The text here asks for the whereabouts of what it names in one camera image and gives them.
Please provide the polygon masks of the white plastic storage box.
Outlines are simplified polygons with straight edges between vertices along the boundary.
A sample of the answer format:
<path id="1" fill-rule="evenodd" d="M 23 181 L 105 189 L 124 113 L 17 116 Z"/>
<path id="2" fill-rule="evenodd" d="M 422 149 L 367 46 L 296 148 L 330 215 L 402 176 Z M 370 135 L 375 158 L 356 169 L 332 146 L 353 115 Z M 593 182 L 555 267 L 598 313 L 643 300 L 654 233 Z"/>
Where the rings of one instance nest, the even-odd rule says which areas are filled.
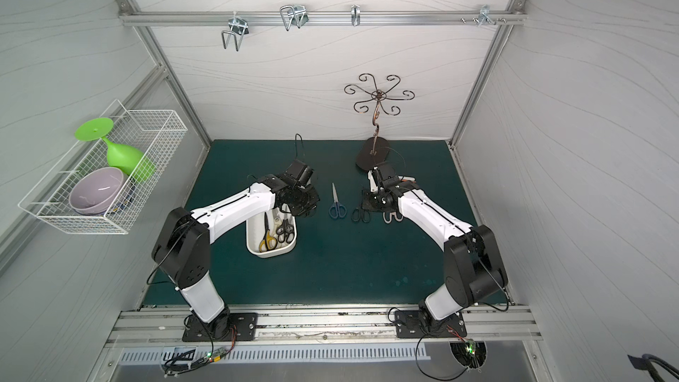
<path id="1" fill-rule="evenodd" d="M 297 226 L 288 205 L 257 214 L 246 221 L 246 246 L 259 258 L 290 252 L 296 244 Z"/>

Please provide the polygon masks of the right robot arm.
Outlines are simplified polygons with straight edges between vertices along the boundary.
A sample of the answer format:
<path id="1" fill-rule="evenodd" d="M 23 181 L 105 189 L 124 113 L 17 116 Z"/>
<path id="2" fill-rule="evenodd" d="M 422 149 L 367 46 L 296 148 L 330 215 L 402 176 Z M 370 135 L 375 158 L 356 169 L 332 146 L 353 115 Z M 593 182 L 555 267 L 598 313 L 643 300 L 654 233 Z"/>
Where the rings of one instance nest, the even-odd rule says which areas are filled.
<path id="1" fill-rule="evenodd" d="M 509 277 L 488 226 L 472 226 L 438 206 L 422 189 L 362 191 L 369 212 L 397 212 L 419 226 L 444 255 L 443 285 L 424 299 L 434 320 L 444 320 L 504 290 Z"/>

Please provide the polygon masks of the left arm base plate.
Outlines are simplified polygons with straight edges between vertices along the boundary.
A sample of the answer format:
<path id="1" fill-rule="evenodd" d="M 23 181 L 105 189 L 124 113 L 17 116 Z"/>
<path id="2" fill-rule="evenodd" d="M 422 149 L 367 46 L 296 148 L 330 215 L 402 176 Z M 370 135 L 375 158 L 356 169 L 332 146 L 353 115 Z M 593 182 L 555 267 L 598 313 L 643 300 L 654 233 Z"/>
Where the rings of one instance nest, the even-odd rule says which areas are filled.
<path id="1" fill-rule="evenodd" d="M 204 323 L 192 313 L 184 320 L 184 342 L 253 341 L 259 315 L 257 313 L 222 312 L 212 322 Z"/>

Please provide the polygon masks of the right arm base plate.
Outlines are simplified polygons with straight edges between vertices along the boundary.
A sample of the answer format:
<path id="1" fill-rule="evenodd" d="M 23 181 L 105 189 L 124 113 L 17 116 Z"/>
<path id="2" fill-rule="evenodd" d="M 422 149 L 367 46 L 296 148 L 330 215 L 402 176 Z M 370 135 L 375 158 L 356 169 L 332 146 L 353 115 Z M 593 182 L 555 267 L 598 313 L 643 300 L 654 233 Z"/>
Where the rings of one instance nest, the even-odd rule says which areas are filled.
<path id="1" fill-rule="evenodd" d="M 460 312 L 442 320 L 436 320 L 426 309 L 398 309 L 387 311 L 389 322 L 395 327 L 399 339 L 417 340 L 425 337 L 461 339 L 468 336 L 465 321 Z"/>

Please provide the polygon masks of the blue handled scissors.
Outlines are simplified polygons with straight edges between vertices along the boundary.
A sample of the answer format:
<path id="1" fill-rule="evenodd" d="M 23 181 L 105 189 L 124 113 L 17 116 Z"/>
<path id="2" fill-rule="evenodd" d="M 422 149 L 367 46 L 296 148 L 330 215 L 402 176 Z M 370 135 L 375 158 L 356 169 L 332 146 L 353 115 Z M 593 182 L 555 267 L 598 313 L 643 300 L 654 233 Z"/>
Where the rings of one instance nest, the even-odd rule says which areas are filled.
<path id="1" fill-rule="evenodd" d="M 331 219 L 344 219 L 347 215 L 346 207 L 339 202 L 339 196 L 334 183 L 332 183 L 332 204 L 328 210 Z"/>

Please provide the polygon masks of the grey pink handled scissors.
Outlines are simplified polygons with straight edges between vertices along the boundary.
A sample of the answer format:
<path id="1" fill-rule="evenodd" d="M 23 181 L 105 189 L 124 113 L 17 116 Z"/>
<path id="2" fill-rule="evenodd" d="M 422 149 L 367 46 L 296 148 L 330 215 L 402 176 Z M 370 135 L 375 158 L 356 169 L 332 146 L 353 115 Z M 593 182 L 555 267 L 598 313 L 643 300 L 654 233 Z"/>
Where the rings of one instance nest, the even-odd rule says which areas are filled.
<path id="1" fill-rule="evenodd" d="M 404 219 L 401 212 L 384 212 L 383 221 L 385 224 L 390 225 L 394 222 L 400 223 Z"/>

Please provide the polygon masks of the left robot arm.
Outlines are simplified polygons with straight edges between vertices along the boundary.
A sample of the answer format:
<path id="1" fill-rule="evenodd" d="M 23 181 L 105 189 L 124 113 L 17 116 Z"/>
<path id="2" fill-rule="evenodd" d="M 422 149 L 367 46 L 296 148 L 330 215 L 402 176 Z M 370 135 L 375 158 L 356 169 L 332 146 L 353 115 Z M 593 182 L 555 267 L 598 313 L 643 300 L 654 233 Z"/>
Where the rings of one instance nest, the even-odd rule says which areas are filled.
<path id="1" fill-rule="evenodd" d="M 219 237 L 258 214 L 286 206 L 306 217 L 320 197 L 311 183 L 287 175 L 266 175 L 244 191 L 218 203 L 172 210 L 164 221 L 151 258 L 205 324 L 221 319 L 226 304 L 210 277 L 211 246 Z"/>

